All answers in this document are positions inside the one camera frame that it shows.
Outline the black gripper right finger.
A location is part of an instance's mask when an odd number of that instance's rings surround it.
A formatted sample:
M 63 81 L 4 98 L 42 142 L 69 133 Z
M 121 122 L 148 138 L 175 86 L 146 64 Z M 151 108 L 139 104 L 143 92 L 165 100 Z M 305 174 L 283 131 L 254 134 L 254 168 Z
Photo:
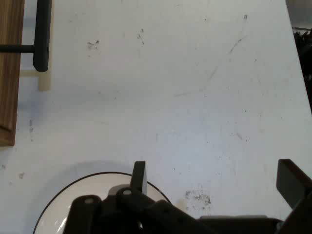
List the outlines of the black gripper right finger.
M 292 211 L 280 224 L 278 234 L 312 232 L 312 180 L 290 159 L 280 159 L 276 187 Z

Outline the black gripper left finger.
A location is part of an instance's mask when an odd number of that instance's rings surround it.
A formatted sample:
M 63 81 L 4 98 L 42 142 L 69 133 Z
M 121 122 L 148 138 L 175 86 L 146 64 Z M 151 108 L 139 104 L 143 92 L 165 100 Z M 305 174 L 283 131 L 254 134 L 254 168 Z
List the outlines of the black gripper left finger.
M 66 234 L 208 234 L 209 228 L 171 203 L 147 195 L 146 163 L 134 163 L 130 184 L 76 198 L 67 216 Z

